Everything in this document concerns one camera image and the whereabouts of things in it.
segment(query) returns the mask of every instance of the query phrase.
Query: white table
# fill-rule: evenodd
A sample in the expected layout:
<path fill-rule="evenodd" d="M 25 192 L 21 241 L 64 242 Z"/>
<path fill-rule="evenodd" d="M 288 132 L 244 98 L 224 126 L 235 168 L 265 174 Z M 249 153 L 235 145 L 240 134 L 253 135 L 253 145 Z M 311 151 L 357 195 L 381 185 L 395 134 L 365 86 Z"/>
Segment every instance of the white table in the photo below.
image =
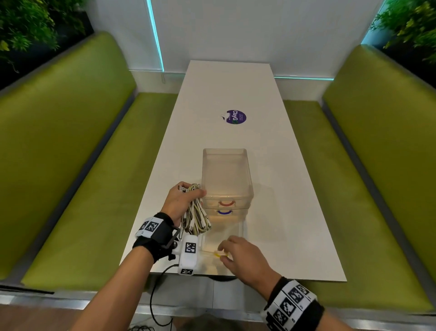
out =
<path fill-rule="evenodd" d="M 228 110 L 246 121 L 227 123 Z M 244 236 L 272 268 L 287 278 L 346 281 L 271 68 L 258 63 L 190 62 L 121 261 L 172 186 L 201 182 L 204 148 L 247 149 L 255 196 Z M 200 260 L 196 273 L 231 275 L 217 258 Z M 161 259 L 152 272 L 174 263 Z"/>

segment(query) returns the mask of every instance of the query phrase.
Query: purple sticker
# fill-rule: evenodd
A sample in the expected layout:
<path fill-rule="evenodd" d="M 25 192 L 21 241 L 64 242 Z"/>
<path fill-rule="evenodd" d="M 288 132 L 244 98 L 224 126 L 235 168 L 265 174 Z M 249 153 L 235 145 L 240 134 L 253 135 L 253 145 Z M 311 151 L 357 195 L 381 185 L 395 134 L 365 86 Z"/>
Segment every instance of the purple sticker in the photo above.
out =
<path fill-rule="evenodd" d="M 247 120 L 246 115 L 240 110 L 228 110 L 226 116 L 222 118 L 230 124 L 241 124 Z"/>

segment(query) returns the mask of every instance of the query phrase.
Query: wristband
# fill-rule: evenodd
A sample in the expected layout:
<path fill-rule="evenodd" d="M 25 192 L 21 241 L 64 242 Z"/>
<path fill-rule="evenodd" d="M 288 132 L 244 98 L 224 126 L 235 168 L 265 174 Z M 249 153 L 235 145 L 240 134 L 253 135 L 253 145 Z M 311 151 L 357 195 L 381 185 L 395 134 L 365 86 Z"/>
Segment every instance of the wristband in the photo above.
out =
<path fill-rule="evenodd" d="M 315 331 L 324 313 L 317 296 L 296 280 L 282 277 L 261 316 L 270 330 Z"/>
<path fill-rule="evenodd" d="M 154 217 L 149 217 L 136 232 L 136 241 L 133 248 L 143 246 L 148 249 L 156 263 L 159 259 L 169 256 L 173 249 L 174 239 L 179 234 L 180 229 L 167 214 L 157 213 Z"/>

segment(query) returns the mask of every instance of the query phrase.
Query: white cable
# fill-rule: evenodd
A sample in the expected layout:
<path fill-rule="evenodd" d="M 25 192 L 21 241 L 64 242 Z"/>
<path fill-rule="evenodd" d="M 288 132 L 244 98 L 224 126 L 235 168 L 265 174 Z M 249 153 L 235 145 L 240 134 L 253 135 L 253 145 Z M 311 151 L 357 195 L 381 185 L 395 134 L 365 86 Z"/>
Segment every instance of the white cable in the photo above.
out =
<path fill-rule="evenodd" d="M 200 189 L 200 184 L 192 184 L 188 189 L 185 189 L 184 187 L 181 187 L 180 190 L 185 192 L 190 192 L 193 190 Z M 194 234 L 198 236 L 201 233 L 205 233 L 207 230 L 212 228 L 212 225 L 209 221 L 209 218 L 204 211 L 201 200 L 195 199 L 191 202 L 189 205 L 189 208 L 185 215 L 182 217 L 182 222 L 180 225 L 180 239 L 183 235 L 183 232 L 188 232 L 189 234 Z"/>

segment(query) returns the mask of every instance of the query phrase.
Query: red handle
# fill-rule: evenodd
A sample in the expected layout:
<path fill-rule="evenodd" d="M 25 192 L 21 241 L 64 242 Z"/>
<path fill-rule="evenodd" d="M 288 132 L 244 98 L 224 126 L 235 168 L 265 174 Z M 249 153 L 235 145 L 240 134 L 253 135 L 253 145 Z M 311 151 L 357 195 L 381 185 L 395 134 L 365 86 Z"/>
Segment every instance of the red handle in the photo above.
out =
<path fill-rule="evenodd" d="M 229 206 L 231 206 L 231 205 L 234 204 L 234 203 L 235 203 L 234 201 L 232 201 L 232 202 L 229 203 L 229 204 L 227 204 L 227 203 L 222 203 L 221 201 L 219 202 L 219 204 L 222 205 L 222 206 L 224 206 L 224 207 L 229 207 Z"/>

